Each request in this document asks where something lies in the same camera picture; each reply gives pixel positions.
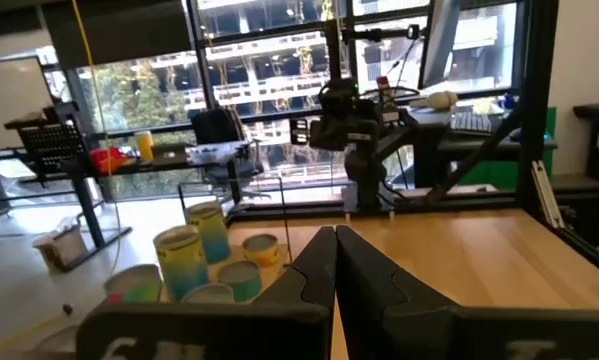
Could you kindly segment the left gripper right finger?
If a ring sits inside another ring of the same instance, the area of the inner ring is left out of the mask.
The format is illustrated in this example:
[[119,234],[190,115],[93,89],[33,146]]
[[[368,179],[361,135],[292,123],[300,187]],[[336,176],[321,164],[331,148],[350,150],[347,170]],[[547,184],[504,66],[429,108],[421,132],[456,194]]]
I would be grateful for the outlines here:
[[338,226],[350,360],[599,360],[599,311],[462,306]]

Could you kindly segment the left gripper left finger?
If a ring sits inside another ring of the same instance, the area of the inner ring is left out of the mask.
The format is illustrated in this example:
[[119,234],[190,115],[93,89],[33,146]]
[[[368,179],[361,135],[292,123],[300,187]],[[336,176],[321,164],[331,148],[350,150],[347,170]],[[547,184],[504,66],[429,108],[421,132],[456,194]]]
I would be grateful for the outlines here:
[[249,304],[102,305],[78,328],[77,360],[329,360],[336,232],[320,228]]

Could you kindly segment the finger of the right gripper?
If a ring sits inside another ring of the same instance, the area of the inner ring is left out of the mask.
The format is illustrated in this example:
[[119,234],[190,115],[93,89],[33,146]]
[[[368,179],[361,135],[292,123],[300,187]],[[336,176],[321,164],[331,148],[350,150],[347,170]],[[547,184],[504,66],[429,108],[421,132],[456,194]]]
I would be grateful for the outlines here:
[[309,122],[305,118],[289,120],[290,142],[293,145],[307,145],[309,142]]

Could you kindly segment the short teal can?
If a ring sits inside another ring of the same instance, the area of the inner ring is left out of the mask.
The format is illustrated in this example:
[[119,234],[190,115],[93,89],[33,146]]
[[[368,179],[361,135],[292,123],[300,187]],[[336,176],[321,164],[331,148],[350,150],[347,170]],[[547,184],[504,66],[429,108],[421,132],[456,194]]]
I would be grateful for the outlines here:
[[235,302],[246,302],[258,296],[262,281],[259,267],[249,260],[242,260],[222,267],[217,279],[233,290]]

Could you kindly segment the green coconut label can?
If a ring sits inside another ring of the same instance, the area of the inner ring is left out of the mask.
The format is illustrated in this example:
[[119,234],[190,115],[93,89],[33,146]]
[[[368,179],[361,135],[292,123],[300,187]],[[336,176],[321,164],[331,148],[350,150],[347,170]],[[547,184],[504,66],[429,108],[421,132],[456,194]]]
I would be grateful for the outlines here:
[[112,275],[104,284],[108,303],[158,302],[162,280],[154,264],[129,267]]

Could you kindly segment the short green yellow can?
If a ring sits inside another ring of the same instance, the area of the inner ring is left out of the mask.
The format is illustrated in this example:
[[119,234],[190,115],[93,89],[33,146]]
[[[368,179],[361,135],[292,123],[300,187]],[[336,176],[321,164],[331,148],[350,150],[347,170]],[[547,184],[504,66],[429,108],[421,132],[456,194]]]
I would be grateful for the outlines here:
[[260,267],[274,265],[279,259],[278,238],[272,234],[258,234],[246,238],[242,244],[244,255]]

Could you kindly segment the beige headphones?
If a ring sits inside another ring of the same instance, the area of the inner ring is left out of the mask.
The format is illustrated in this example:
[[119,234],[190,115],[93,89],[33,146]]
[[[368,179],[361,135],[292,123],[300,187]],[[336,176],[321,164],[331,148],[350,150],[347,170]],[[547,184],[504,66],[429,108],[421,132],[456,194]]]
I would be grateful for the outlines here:
[[436,92],[430,94],[425,99],[414,100],[410,103],[411,107],[432,108],[436,110],[448,110],[458,102],[458,96],[449,91]]

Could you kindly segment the black keyboard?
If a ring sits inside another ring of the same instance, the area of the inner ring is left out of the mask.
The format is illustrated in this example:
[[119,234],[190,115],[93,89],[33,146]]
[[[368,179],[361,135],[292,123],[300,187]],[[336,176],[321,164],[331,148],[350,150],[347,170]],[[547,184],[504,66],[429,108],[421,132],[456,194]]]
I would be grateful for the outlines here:
[[486,114],[459,112],[454,114],[450,129],[458,134],[484,135],[492,132],[492,123]]

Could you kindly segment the grey monitor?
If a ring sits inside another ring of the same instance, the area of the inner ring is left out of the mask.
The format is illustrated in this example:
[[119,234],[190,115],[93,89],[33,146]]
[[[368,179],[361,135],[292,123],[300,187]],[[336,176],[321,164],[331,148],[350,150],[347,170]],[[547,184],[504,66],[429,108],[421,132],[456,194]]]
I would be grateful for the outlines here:
[[460,12],[461,0],[430,0],[428,20],[424,28],[419,90],[435,86],[446,79]]

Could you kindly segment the green panel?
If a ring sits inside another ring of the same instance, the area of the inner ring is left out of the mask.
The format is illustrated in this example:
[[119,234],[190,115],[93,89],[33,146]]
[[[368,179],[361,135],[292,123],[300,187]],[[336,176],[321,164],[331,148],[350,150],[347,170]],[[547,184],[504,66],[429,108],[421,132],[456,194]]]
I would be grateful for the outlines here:
[[[552,176],[553,151],[549,140],[553,140],[556,129],[557,108],[550,107],[547,111],[546,135],[543,152],[543,162],[549,177]],[[498,189],[510,190],[516,188],[518,178],[517,160],[512,161],[483,161],[475,166],[460,182],[460,185],[490,184]]]

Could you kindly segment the black desk perforated panel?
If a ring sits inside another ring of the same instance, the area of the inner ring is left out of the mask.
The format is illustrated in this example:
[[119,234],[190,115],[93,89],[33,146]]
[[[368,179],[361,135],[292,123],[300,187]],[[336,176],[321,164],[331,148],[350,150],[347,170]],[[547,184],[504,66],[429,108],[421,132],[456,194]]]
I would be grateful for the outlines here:
[[122,227],[115,236],[109,238],[103,236],[95,214],[97,205],[92,202],[88,190],[87,180],[89,178],[100,181],[113,175],[206,168],[214,164],[210,157],[198,154],[197,146],[188,146],[186,163],[154,166],[152,162],[131,157],[116,173],[100,174],[90,160],[91,149],[87,145],[86,136],[81,132],[78,109],[74,102],[46,107],[42,113],[31,113],[6,123],[5,128],[19,134],[26,151],[23,161],[31,166],[38,182],[45,184],[49,181],[67,178],[72,183],[73,192],[82,209],[79,216],[86,221],[94,248],[87,249],[83,258],[61,271],[64,273],[78,267],[94,254],[131,231],[129,227]]

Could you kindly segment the dark window blind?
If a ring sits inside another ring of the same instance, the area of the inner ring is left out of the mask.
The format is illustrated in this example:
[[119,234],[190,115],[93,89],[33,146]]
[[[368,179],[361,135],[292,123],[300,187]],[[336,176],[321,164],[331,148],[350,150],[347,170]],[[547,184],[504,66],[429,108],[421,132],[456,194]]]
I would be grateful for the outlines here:
[[181,0],[70,0],[41,7],[59,64],[88,64],[85,33],[95,65],[190,50]]

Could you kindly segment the white whiteboard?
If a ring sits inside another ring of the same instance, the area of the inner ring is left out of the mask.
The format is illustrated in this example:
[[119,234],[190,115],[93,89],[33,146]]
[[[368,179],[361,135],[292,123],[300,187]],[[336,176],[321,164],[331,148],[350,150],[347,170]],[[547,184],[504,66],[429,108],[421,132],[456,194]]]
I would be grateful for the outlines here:
[[35,56],[0,60],[0,150],[21,147],[16,132],[5,124],[52,104],[51,92]]

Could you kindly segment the silver aluminium bracket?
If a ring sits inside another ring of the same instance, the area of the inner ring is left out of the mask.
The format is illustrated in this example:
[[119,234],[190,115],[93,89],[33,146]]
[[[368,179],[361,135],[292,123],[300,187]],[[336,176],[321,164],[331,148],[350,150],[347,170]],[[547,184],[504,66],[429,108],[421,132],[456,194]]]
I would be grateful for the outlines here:
[[543,161],[533,161],[531,165],[533,181],[535,183],[545,220],[553,228],[564,228],[565,224]]

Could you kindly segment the black aluminium rig frame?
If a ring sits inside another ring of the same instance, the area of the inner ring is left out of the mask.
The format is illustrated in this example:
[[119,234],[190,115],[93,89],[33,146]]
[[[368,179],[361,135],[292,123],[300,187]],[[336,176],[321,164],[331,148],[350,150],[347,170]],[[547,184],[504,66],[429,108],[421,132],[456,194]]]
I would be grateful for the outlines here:
[[[295,219],[302,217],[322,217],[342,214],[360,216],[382,216],[394,214],[431,213],[444,211],[504,209],[521,207],[534,215],[542,212],[535,183],[532,177],[533,161],[542,160],[543,142],[540,132],[545,126],[548,103],[548,85],[550,66],[553,58],[554,35],[558,0],[528,0],[529,8],[525,13],[528,25],[527,54],[523,65],[523,80],[520,87],[520,102],[505,117],[502,124],[490,135],[481,147],[464,158],[458,167],[445,180],[432,185],[423,195],[407,197],[398,192],[389,193],[387,198],[394,201],[394,208],[378,213],[361,213],[345,207],[344,196],[333,202],[308,202],[295,205],[249,205],[244,209],[235,209],[229,215],[231,221],[264,221]],[[451,194],[451,189],[465,177],[479,162],[492,157],[500,143],[515,129],[521,129],[524,139],[519,151],[519,178],[514,194]],[[577,235],[564,228],[553,231],[576,252],[598,267],[599,261],[591,255]]]

